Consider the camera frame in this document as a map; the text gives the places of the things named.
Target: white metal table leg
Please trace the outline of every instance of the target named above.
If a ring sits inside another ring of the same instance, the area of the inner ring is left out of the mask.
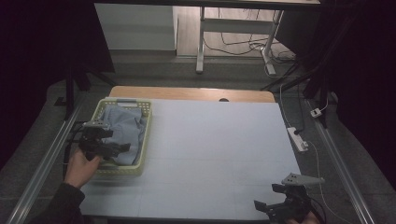
[[[202,74],[204,72],[204,26],[205,26],[205,8],[201,7],[197,67],[195,70],[197,74]]]
[[[283,13],[282,10],[275,11],[275,16],[274,16],[274,20],[273,20],[274,24],[273,24],[273,27],[271,29],[271,33],[268,36],[267,44],[265,45],[264,49],[261,49],[262,57],[264,58],[264,61],[265,61],[265,67],[267,68],[268,75],[270,75],[270,76],[276,74],[276,71],[275,71],[274,66],[272,64],[272,61],[271,61],[271,58],[269,56],[269,52],[271,50],[271,45],[272,45],[272,43],[274,41],[276,30],[277,30],[277,26],[279,25],[279,21],[280,21],[280,18],[282,16],[282,13]]]

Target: wall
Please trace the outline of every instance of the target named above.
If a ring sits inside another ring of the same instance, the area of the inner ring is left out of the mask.
[[[174,7],[95,4],[109,49],[175,50]]]

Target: blue cloth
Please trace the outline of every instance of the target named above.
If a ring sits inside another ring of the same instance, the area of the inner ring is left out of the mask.
[[[131,144],[129,151],[112,158],[114,162],[120,165],[134,164],[139,157],[147,123],[142,118],[142,110],[138,107],[126,109],[118,105],[107,105],[101,119],[108,123],[109,129],[113,131],[112,137],[103,140],[105,144]]]

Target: hand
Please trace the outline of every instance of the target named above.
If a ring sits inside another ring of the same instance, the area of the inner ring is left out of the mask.
[[[298,222],[294,219],[285,220],[286,224],[298,224]],[[319,224],[319,220],[317,217],[312,213],[309,212],[308,215],[304,218],[302,224]]]
[[[91,161],[88,161],[81,149],[76,149],[67,165],[64,183],[80,189],[95,174],[100,161],[99,156],[95,156]]]

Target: yellow-green plastic basket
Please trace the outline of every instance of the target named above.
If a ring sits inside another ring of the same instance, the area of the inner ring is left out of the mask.
[[[142,116],[147,119],[143,145],[140,156],[135,165],[117,165],[109,161],[103,161],[96,171],[97,175],[142,175],[146,159],[147,144],[149,141],[149,129],[151,124],[151,102],[136,99],[106,98],[99,101],[92,120],[101,118],[107,105],[120,105],[126,109],[140,107]]]

